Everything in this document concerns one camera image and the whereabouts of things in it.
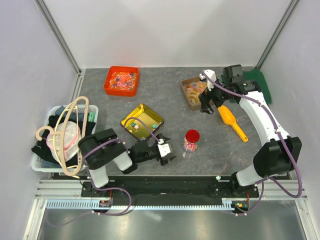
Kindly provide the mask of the yellow plastic scoop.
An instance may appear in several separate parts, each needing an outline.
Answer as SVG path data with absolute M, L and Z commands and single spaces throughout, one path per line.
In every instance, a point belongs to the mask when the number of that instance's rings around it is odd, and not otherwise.
M 248 142 L 248 140 L 249 140 L 248 137 L 243 132 L 243 130 L 239 127 L 239 125 L 237 124 L 236 118 L 232 114 L 232 112 L 224 105 L 222 105 L 218 108 L 218 112 L 222 118 L 222 121 L 226 125 L 231 126 L 244 143 Z

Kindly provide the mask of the clear glass jar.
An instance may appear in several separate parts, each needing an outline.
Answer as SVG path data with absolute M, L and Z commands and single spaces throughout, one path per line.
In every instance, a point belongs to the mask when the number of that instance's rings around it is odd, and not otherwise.
M 192 153 L 197 149 L 197 143 L 190 143 L 186 140 L 186 138 L 184 137 L 184 144 L 183 144 L 183 148 L 186 152 L 188 153 Z

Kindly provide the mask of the star candy tin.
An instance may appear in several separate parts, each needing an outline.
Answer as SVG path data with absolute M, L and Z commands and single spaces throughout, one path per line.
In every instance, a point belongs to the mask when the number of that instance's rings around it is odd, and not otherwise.
M 120 121 L 125 129 L 136 140 L 150 140 L 164 125 L 165 119 L 144 103 L 140 103 Z

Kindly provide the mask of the red jar lid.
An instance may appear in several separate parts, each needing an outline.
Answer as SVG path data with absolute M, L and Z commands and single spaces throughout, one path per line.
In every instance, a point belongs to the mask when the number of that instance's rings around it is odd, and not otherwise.
M 200 140 L 200 133 L 195 129 L 190 129 L 186 132 L 185 139 L 189 143 L 197 143 Z

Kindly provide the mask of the orange candy box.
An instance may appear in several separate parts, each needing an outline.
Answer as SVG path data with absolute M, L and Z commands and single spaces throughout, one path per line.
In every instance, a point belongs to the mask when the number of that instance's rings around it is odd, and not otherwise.
M 109 96 L 134 97 L 137 94 L 139 80 L 140 72 L 137 67 L 111 66 L 103 88 Z

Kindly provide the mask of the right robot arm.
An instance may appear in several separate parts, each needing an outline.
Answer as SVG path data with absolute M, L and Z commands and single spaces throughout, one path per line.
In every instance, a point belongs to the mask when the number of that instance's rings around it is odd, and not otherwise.
M 242 196 L 247 186 L 263 183 L 275 176 L 295 171 L 298 182 L 296 194 L 290 193 L 279 182 L 276 182 L 287 195 L 298 198 L 302 194 L 303 184 L 297 165 L 302 148 L 299 137 L 292 137 L 276 120 L 270 110 L 260 85 L 255 79 L 246 79 L 240 64 L 227 66 L 223 69 L 224 81 L 220 81 L 211 69 L 203 70 L 199 79 L 206 82 L 207 87 L 199 95 L 200 110 L 213 114 L 210 105 L 213 102 L 217 108 L 225 101 L 234 100 L 246 112 L 258 133 L 261 149 L 247 168 L 232 174 L 229 191 L 235 197 Z

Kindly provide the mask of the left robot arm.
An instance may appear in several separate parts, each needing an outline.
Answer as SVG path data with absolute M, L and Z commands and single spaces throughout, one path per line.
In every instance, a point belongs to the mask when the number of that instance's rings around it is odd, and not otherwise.
M 153 145 L 149 145 L 148 141 L 143 139 L 127 148 L 112 128 L 82 138 L 78 148 L 92 182 L 92 191 L 99 197 L 109 193 L 107 165 L 110 162 L 115 163 L 123 174 L 129 174 L 138 168 L 139 163 L 153 159 L 161 166 L 167 165 L 176 157 L 168 143 L 169 140 L 159 133 L 155 136 Z

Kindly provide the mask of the brown gummy candy box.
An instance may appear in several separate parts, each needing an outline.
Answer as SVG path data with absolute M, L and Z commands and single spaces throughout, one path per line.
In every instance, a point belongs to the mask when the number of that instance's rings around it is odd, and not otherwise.
M 206 81 L 201 81 L 199 77 L 185 79 L 180 83 L 180 90 L 191 111 L 199 111 L 201 109 L 201 102 L 199 95 L 207 87 Z

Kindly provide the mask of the green folded cloth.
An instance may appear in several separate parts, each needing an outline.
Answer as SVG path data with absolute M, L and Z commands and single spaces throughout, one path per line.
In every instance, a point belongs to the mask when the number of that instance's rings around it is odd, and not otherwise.
M 242 70 L 241 72 L 243 73 L 246 80 L 256 81 L 256 83 L 261 88 L 265 101 L 267 102 L 267 104 L 271 104 L 272 103 L 271 94 L 263 73 L 256 68 L 253 68 L 252 70 L 249 70 L 249 71 Z

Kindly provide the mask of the beige clothes hanger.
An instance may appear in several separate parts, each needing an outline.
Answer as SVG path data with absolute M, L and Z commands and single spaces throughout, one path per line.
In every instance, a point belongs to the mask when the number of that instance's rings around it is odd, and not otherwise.
M 83 117 L 83 124 L 82 124 L 82 132 L 79 134 L 79 117 L 78 117 L 78 102 L 84 101 L 84 117 Z M 83 165 L 83 157 L 80 153 L 80 150 L 77 149 L 77 165 L 73 167 L 73 170 L 70 170 L 66 165 L 65 159 L 65 133 L 67 128 L 67 123 L 70 119 L 71 113 L 73 110 L 76 110 L 76 142 L 78 143 L 86 135 L 86 128 L 87 128 L 87 121 L 88 121 L 88 114 L 89 114 L 89 99 L 86 96 L 79 96 L 74 101 L 72 101 L 69 105 L 67 105 L 62 113 L 60 114 L 56 125 L 54 128 L 45 125 L 40 127 L 35 132 L 35 138 L 38 141 L 41 141 L 43 137 L 41 137 L 42 131 L 49 131 L 49 134 L 52 137 L 53 141 L 53 151 L 54 155 L 57 158 L 57 162 L 61 166 L 63 173 L 69 177 L 75 178 L 76 175 L 80 172 L 82 165 Z

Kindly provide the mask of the white laundry basket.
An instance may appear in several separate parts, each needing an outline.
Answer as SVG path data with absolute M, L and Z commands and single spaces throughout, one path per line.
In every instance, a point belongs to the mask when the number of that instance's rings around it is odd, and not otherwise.
M 54 106 L 52 107 L 47 116 L 53 116 L 57 109 L 59 109 L 61 106 Z M 85 111 L 85 104 L 79 104 L 78 105 L 78 112 L 82 113 Z M 92 129 L 91 134 L 94 134 L 96 132 L 97 128 L 97 121 L 98 121 L 98 115 L 99 115 L 99 109 L 96 105 L 89 105 L 88 106 L 88 112 L 94 113 L 93 122 L 96 123 L 94 128 Z M 38 155 L 33 153 L 33 156 L 31 158 L 31 168 L 36 172 L 42 172 L 42 173 L 63 173 L 63 169 L 61 166 L 58 166 L 55 163 L 49 163 L 48 161 L 45 161 L 41 159 Z

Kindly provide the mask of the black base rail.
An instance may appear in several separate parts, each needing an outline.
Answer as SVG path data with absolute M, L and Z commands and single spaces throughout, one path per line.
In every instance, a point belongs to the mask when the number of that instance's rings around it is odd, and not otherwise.
M 130 195 L 187 194 L 216 198 L 258 198 L 254 185 L 234 186 L 231 176 L 112 176 L 106 188 L 122 188 Z

